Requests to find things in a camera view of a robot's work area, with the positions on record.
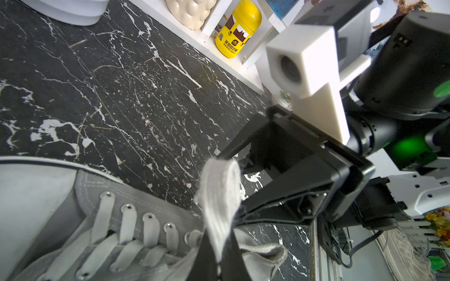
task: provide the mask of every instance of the gray canvas sneaker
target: gray canvas sneaker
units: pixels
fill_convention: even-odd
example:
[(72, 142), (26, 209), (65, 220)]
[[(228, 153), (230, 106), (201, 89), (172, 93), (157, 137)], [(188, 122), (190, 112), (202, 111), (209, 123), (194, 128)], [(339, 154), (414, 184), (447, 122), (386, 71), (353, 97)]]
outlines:
[[(76, 163), (0, 157), (0, 281), (185, 280), (204, 223), (193, 213)], [(286, 259), (234, 230), (253, 281)]]

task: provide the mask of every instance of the yellow container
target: yellow container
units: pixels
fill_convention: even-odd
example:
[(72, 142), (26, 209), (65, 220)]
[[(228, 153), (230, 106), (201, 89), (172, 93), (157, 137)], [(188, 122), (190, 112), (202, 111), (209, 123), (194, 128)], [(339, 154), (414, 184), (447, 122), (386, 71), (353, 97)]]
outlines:
[(261, 25), (262, 16), (250, 0), (241, 0), (216, 37), (216, 46), (227, 58), (234, 58)]

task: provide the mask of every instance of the black marble floor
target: black marble floor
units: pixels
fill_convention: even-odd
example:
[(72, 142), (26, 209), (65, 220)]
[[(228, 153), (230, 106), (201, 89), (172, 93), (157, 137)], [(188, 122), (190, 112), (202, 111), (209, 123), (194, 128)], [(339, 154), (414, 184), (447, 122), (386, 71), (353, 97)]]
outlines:
[[(1, 155), (81, 163), (194, 211), (205, 160), (270, 105), (126, 0), (90, 27), (4, 0), (0, 59)], [(243, 177), (242, 198), (266, 180)], [(273, 280), (309, 279), (307, 227), (247, 230), (289, 249)]]

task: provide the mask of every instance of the yellow jar lid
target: yellow jar lid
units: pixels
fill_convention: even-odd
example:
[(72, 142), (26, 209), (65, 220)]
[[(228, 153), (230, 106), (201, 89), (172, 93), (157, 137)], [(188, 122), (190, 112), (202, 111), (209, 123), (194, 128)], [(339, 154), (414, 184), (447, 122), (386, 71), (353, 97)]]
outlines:
[(234, 13), (239, 17), (239, 19), (249, 28), (251, 31), (255, 32), (256, 29), (261, 25), (262, 16), (258, 7), (250, 0), (240, 0)]

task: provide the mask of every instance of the white shoelace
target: white shoelace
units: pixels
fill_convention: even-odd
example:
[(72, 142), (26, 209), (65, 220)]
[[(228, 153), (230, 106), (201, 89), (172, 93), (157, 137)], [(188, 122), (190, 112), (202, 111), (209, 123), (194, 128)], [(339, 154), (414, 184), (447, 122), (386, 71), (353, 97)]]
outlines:
[[(37, 281), (59, 281), (90, 245), (95, 245), (95, 249), (77, 271), (76, 278), (78, 280), (88, 280), (94, 276), (117, 245), (125, 246), (116, 261), (111, 264), (109, 268), (111, 272), (125, 270), (143, 248), (151, 249), (139, 261), (139, 265), (146, 267), (156, 266), (166, 253), (171, 255), (177, 253), (179, 236), (175, 224), (164, 224), (163, 230), (166, 233), (167, 245), (158, 245), (160, 223), (152, 213), (146, 213), (142, 217), (144, 222), (143, 241), (133, 240), (137, 212), (132, 204), (124, 204), (121, 207), (122, 222), (119, 234), (114, 233), (106, 237), (115, 198), (112, 192), (103, 192), (100, 195), (100, 206), (93, 227), (67, 246)], [(185, 235), (184, 241), (188, 246), (196, 247), (201, 236), (200, 231), (194, 230)]]

